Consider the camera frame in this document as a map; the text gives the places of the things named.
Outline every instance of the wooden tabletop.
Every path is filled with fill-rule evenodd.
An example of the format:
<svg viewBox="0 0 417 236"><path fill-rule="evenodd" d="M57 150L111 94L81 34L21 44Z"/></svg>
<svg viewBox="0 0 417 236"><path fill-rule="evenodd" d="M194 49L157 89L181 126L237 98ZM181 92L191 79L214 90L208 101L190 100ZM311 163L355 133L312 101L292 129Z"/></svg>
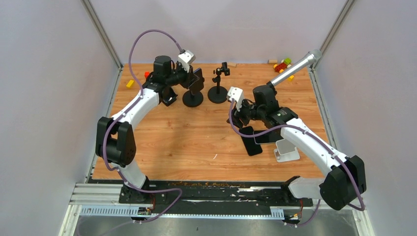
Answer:
<svg viewBox="0 0 417 236"><path fill-rule="evenodd" d="M149 112L136 128L135 160L150 179L169 180L245 180L281 181L292 176L322 177L319 169L303 153L301 159L278 163L273 150L275 144L262 145L263 153L248 156L242 140L226 123L230 103L214 104L207 98L213 70L220 64L194 64L205 77L203 103L196 108L186 107L182 95L186 92L175 86L177 101L166 107L162 103ZM132 65L135 75L143 83L145 71L152 64ZM274 78L271 64L238 64L230 68L231 75L222 76L221 85L243 89L245 98L253 100L254 87L264 85ZM120 111L139 91L137 83L132 88L126 84L133 78L125 66L111 114ZM292 82L284 81L276 87L280 106L291 108L318 136L327 141L316 97L306 69L295 75ZM251 121L255 130L265 129L261 121ZM117 179L109 172L102 158L98 158L93 178Z"/></svg>

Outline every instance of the silver cylinder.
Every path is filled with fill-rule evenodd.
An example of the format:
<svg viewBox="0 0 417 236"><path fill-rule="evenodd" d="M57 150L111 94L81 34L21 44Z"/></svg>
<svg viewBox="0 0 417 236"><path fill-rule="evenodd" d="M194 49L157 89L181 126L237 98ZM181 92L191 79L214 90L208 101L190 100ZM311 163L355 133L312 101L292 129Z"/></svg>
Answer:
<svg viewBox="0 0 417 236"><path fill-rule="evenodd" d="M270 82L272 83L272 85L277 86L280 82L288 79L288 77L294 75L297 71L317 62L321 57L322 52L320 52L320 50L318 49L308 52L301 60L297 61L290 68L284 70L281 74L273 78Z"/></svg>

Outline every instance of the metal frame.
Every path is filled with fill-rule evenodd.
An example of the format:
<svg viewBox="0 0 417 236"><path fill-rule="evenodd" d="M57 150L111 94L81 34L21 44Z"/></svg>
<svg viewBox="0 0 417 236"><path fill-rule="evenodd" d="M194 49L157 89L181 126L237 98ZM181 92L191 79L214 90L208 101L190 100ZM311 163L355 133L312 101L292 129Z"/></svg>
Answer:
<svg viewBox="0 0 417 236"><path fill-rule="evenodd" d="M116 93L117 93L117 90L118 90L119 85L120 85L122 72L123 72L123 67L119 67L119 73L118 73L118 75L115 79L115 84L113 86L112 96L109 99L109 106L107 107L106 116L109 116L110 112L112 111L113 103L115 102L115 98L116 98ZM93 174L95 164L97 162L97 155L95 154L94 149L92 149L92 153L90 154L90 156L93 156L93 158L92 158L92 161L91 161L90 168L87 170L87 173L86 173L85 183L87 183L89 177Z"/></svg>
<svg viewBox="0 0 417 236"><path fill-rule="evenodd" d="M343 6L342 10L340 11L339 15L337 16L336 21L333 23L333 26L331 27L330 31L328 32L322 46L320 47L320 51L322 51L323 55L325 54L325 52L327 50L327 47L329 46L329 44L333 40L334 36L336 35L336 33L339 30L340 26L342 25L343 21L345 20L347 14L352 9L352 6L355 3L355 1L356 0L347 0L345 2L345 5ZM311 65L311 68L313 68L313 69L316 68L317 65L320 63L322 58L320 58L317 62L313 63Z"/></svg>
<svg viewBox="0 0 417 236"><path fill-rule="evenodd" d="M120 58L117 55L115 48L113 47L112 43L110 42L109 37L106 34L98 16L94 10L94 7L91 4L90 0L81 0L86 12L91 18L92 23L94 24L98 34L100 35L101 39L103 40L104 45L106 46L107 50L109 51L110 56L112 57L113 61L115 62L116 66L119 68L123 68L123 64L120 61Z"/></svg>
<svg viewBox="0 0 417 236"><path fill-rule="evenodd" d="M119 216L119 217L139 217L152 216L140 214L137 206L97 206L83 205L80 216ZM247 219L247 220L283 220L284 210L279 208L271 208L271 215L213 215L213 214L170 214L165 213L161 218L185 218L185 219Z"/></svg>
<svg viewBox="0 0 417 236"><path fill-rule="evenodd" d="M91 20L96 27L100 37L102 38L106 48L109 51L109 54L112 56L115 64L119 68L119 74L115 81L114 89L112 92L112 97L110 98L109 107L107 110L107 115L110 113L114 98L119 86L119 81L121 77L121 72L123 69L123 65L117 56L115 49L113 48L103 26L101 25L97 14L90 2L90 0L81 0L83 3L86 12L91 17ZM331 43L332 39L334 38L335 34L337 33L338 29L340 28L341 24L343 23L346 15L348 14L349 10L352 8L353 3L355 0L347 0L343 9L339 13L336 21L334 22L331 30L329 31L326 39L324 40L321 51L324 53L328 48L329 44ZM320 85L317 83L317 75L315 68L320 63L320 60L314 63L311 68L309 68L309 75L311 78L311 83L313 85L314 92L316 94L317 103L322 114L323 123L325 125L326 133L328 134L329 143L337 148L336 143L337 141L334 139L332 133L332 125L328 118L328 113L326 110L325 102L322 99ZM94 155L93 162L91 168L87 174L88 179L92 174L95 163L97 160L97 156ZM80 215L88 215L88 212L83 211L83 207L89 207L91 209L95 209L94 212L98 212L98 214L108 214L113 216L124 216L124 213L130 213L131 209L138 208L138 207L149 207L147 204L120 204L118 202L119 193L120 193L121 184L76 184L73 196L71 197L64 221L61 226L60 236L72 236L75 232L75 228L77 226L78 218ZM320 209L329 209L330 207L327 206L325 203L322 203ZM289 206L289 207L271 207L271 212L281 212L284 209L293 210L298 209L298 207ZM352 209L353 215L355 217L356 227L359 232L360 236L374 236L374 232L372 226L369 221L369 217L367 211L360 212ZM226 216L226 215L175 215L175 214L167 214L165 217L185 217L185 218L242 218L241 216ZM271 219L273 216L262 216L261 218Z"/></svg>
<svg viewBox="0 0 417 236"><path fill-rule="evenodd" d="M64 221L62 222L59 236L73 236L75 228L77 227L78 218L80 216L82 206L80 205L69 205Z"/></svg>

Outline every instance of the gray wall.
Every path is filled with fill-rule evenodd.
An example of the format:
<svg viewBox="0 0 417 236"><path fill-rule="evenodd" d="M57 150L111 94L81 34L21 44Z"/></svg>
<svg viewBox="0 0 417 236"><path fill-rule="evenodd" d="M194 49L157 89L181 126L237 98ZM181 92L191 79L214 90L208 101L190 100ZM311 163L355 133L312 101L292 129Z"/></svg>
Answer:
<svg viewBox="0 0 417 236"><path fill-rule="evenodd" d="M337 143L365 161L378 236L415 235L417 2L358 0L317 71Z"/></svg>
<svg viewBox="0 0 417 236"><path fill-rule="evenodd" d="M145 30L169 32L191 50L196 62L296 60L320 47L345 0L92 0L120 59ZM175 45L149 34L138 43L134 62L157 55L176 57Z"/></svg>
<svg viewBox="0 0 417 236"><path fill-rule="evenodd" d="M81 1L0 3L0 235L57 235L117 69Z"/></svg>

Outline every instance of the green block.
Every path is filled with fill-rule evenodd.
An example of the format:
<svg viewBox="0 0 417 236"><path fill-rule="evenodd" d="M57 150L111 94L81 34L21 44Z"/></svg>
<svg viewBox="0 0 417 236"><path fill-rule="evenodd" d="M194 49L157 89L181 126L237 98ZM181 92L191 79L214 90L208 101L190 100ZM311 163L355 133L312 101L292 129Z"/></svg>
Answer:
<svg viewBox="0 0 417 236"><path fill-rule="evenodd" d="M290 63L291 63L291 59L289 59L289 58L285 58L284 63L285 63L286 65L290 64Z"/></svg>

